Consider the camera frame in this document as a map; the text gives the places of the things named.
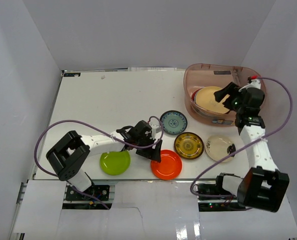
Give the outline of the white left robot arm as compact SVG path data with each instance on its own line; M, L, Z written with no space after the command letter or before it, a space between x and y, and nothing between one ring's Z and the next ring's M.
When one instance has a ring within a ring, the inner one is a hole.
M87 157L135 149L137 155L159 163L163 140L156 135L162 132L161 125L141 120L135 126L99 135L80 135L71 130L46 153L46 159L60 181L71 184L82 199L88 200L94 195L94 187L82 170Z

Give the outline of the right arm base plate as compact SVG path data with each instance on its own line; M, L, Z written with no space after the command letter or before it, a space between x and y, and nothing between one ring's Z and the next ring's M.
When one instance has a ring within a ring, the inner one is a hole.
M206 199L227 199L233 197L236 199L237 196L233 195L231 192L224 190L221 187L216 186L215 184L205 184L199 183L193 187L193 190L198 193L198 198L200 200Z

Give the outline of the beige bear plate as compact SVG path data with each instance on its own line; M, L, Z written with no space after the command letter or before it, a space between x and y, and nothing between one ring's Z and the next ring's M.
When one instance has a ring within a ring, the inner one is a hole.
M214 93L222 90L218 86L207 86L198 90L194 96L195 103L204 110L214 112L217 114L226 114L230 110L224 106L224 101L229 97L226 95L220 102L215 99Z

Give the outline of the orange plate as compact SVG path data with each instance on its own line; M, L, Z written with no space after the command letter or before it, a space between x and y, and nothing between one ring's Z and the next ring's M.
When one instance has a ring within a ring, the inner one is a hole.
M151 161L152 173L161 180L173 180L182 171L182 160L180 156L172 150L163 149L160 152L161 162Z

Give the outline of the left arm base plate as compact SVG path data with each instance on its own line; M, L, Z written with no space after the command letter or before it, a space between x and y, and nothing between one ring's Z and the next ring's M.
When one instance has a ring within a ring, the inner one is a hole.
M92 185L86 191L86 194L97 197L101 201L109 199L110 186L109 185ZM72 186L68 186L65 194L66 201L91 201L92 198L76 192Z

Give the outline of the red plate with teal flower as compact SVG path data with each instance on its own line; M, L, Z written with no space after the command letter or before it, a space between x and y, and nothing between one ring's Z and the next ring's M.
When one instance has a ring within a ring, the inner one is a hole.
M196 94L199 92L199 89L197 89L196 91L193 92L193 94L191 95L191 99L192 101L195 103L196 102Z

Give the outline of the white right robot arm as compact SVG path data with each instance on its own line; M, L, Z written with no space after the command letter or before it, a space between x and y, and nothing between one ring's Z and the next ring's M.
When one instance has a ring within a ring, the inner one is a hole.
M290 183L280 172L266 142L266 126L259 115L265 93L258 79L244 87L231 82L214 93L217 102L234 111L235 126L246 151L249 170L244 177L221 173L216 177L214 193L219 199L236 196L239 205L276 213Z

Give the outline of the yellow brown patterned plate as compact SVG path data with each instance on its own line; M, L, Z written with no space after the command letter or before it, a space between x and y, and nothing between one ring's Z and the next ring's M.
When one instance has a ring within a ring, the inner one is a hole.
M174 150L181 158L193 161L203 154L205 145L197 134L183 132L175 138Z

